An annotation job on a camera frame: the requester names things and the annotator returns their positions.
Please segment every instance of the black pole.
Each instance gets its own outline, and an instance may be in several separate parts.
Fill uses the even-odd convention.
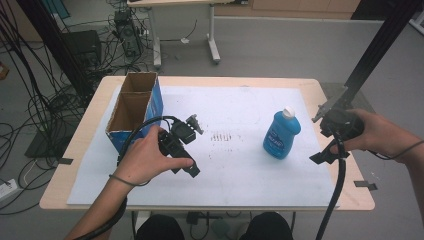
[[[345,83],[347,91],[339,99],[336,105],[343,108],[350,107],[350,103],[356,93],[358,93],[359,89],[371,75],[371,72],[408,24],[421,1],[422,0],[398,1],[347,79]]]
[[[63,41],[59,27],[43,5],[42,0],[16,1],[68,77],[84,107],[87,107],[94,95],[94,88]]]

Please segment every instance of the wooden table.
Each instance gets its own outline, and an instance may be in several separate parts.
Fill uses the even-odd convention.
[[[157,26],[155,23],[155,7],[173,7],[179,5],[209,5],[209,14],[207,16],[209,18],[209,33],[207,34],[207,39],[209,43],[209,48],[212,53],[212,59],[215,63],[219,63],[221,58],[219,56],[218,48],[216,47],[214,33],[214,4],[229,3],[232,1],[233,0],[142,0],[135,2],[128,1],[127,4],[131,8],[144,8],[147,10],[150,22],[150,31],[153,41],[153,63],[156,68],[160,68],[162,65],[162,60],[160,51],[160,39],[157,36]]]
[[[89,207],[88,205],[68,205],[67,199],[75,182],[81,160],[109,104],[113,91],[122,84],[124,78],[123,76],[109,76],[102,80],[63,156],[64,158],[73,159],[73,162],[71,165],[59,164],[40,201],[42,208],[87,209]],[[326,100],[318,81],[314,79],[159,76],[159,81],[161,86],[297,88],[303,96],[310,117],[315,116],[318,104]],[[324,149],[331,139],[327,139],[320,134],[318,123],[314,124],[313,128],[321,149]],[[358,188],[354,185],[354,181],[362,181],[363,177],[352,155],[347,159],[346,163],[346,180],[339,199],[340,206],[337,210],[372,210],[375,204],[369,190],[367,188]],[[338,166],[337,164],[327,166],[335,183]]]

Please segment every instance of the person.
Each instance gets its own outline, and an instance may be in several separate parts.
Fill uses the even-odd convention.
[[[422,139],[381,115],[360,109],[349,111],[355,113],[364,122],[364,132],[360,136],[344,142],[346,151],[370,150],[395,157],[397,162],[404,164],[409,171],[423,217],[424,144],[421,144],[423,143]],[[160,127],[152,126],[144,139],[135,141],[113,173],[114,178],[107,181],[99,196],[69,232],[66,239],[78,238],[102,226],[115,215],[127,194],[134,188],[133,185],[145,183],[164,171],[189,167],[193,164],[193,161],[189,158],[170,159],[163,156],[158,148],[158,133],[160,131]],[[337,147],[332,147],[330,151],[337,153]],[[172,233],[170,239],[184,239],[175,219],[162,215],[154,215],[149,218],[138,230],[137,237],[165,239],[165,237],[154,235],[158,232],[159,234]],[[99,236],[98,239],[107,239],[109,234],[110,230]],[[284,218],[277,213],[263,213],[253,218],[246,233],[240,239],[293,238]]]

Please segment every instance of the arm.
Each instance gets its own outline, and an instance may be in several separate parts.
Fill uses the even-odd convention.
[[[380,115],[359,109],[351,111],[362,119],[365,129],[360,136],[344,143],[346,151],[370,150],[393,157],[422,140]],[[331,148],[331,152],[336,153],[337,147]],[[405,164],[409,171],[424,224],[424,144],[412,148],[395,160]]]
[[[171,159],[162,155],[158,146],[159,131],[160,128],[153,125],[146,138],[135,141],[113,175],[130,183],[142,184],[166,170],[191,166],[193,160],[189,158]],[[75,239],[102,226],[115,215],[132,188],[130,185],[110,178],[66,239]],[[107,231],[98,239],[107,239],[109,234],[110,231]]]

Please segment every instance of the power strip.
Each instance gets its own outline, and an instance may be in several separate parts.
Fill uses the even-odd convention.
[[[16,185],[15,179],[11,179],[6,183],[0,185],[0,202],[18,192],[20,189]]]

